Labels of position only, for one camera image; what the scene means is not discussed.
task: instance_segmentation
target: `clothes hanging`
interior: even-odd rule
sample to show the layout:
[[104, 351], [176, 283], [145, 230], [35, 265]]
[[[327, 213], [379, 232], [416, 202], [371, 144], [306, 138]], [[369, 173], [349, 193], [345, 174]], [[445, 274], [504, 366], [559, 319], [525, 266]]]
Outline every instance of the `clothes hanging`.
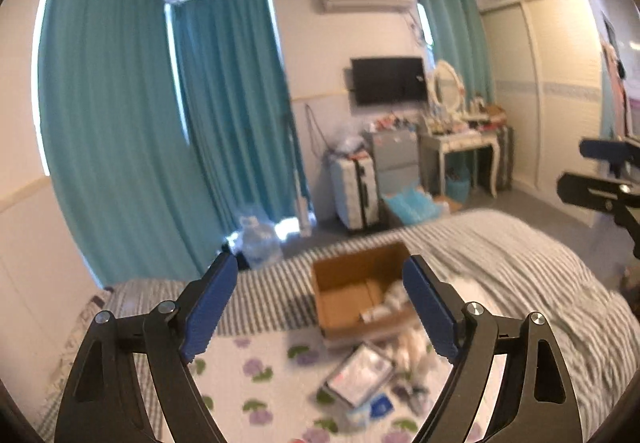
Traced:
[[609, 42], [601, 40], [607, 73], [612, 89], [612, 103], [614, 109], [614, 135], [626, 137], [631, 131], [628, 123], [630, 109], [626, 98], [625, 86], [620, 76], [619, 59], [616, 49]]

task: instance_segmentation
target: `suitcase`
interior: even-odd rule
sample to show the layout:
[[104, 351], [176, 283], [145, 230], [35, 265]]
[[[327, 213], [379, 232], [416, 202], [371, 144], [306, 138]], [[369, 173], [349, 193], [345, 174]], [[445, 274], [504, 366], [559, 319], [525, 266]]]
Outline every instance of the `suitcase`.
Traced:
[[[495, 180], [496, 190], [511, 190], [513, 183], [513, 128], [503, 126], [497, 129], [498, 144], [500, 145], [500, 163]], [[492, 149], [482, 149], [478, 152], [478, 182], [487, 190], [490, 189]]]
[[364, 230], [379, 222], [376, 172], [370, 157], [338, 159], [331, 165], [335, 209], [349, 230]]

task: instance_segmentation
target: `white mirror frame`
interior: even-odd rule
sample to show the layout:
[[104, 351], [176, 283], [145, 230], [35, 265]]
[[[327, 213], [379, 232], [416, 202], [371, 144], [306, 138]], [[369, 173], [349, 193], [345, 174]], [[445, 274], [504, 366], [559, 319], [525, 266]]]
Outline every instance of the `white mirror frame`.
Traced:
[[[439, 76], [439, 73], [442, 73], [445, 70], [453, 76], [453, 80], [458, 87], [458, 103], [455, 105], [455, 107], [452, 106], [451, 108], [445, 107], [441, 102], [438, 101], [436, 96], [436, 78]], [[449, 114], [460, 114], [464, 111], [466, 94], [465, 85], [460, 80], [460, 77], [456, 73], [456, 70], [448, 62], [444, 60], [438, 60], [434, 70], [430, 71], [427, 75], [427, 90], [429, 92], [429, 103], [432, 108], [442, 108]]]

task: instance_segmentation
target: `white suitcase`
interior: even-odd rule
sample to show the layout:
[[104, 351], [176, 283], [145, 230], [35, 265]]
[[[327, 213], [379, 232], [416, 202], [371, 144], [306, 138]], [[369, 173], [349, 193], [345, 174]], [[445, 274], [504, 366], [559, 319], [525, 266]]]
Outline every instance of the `white suitcase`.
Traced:
[[363, 230], [379, 222], [378, 188], [372, 158], [333, 162], [331, 179], [338, 217], [349, 230]]

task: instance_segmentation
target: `blue gripper pad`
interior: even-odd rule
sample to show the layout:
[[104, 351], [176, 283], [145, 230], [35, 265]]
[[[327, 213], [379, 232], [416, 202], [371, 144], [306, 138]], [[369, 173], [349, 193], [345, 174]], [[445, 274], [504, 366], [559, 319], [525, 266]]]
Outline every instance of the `blue gripper pad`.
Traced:
[[405, 261], [402, 283], [436, 353], [453, 363], [462, 345], [462, 298], [453, 286], [438, 280], [421, 257]]
[[193, 362], [196, 355], [204, 353], [218, 325], [226, 303], [238, 281], [238, 261], [235, 257], [226, 257], [212, 275], [200, 297], [197, 299], [184, 325], [184, 340], [180, 345], [180, 354], [186, 362]]

